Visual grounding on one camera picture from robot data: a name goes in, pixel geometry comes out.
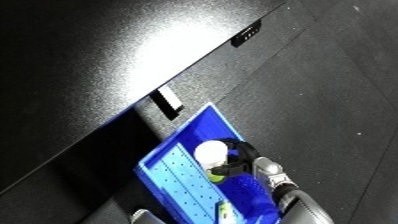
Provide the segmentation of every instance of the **blue plastic basket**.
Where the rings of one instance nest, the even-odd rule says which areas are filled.
[[[202,142],[242,137],[211,103],[143,158],[135,172],[179,223],[217,223],[217,203],[229,200],[238,223],[274,224],[278,209],[251,176],[211,183],[192,158]]]

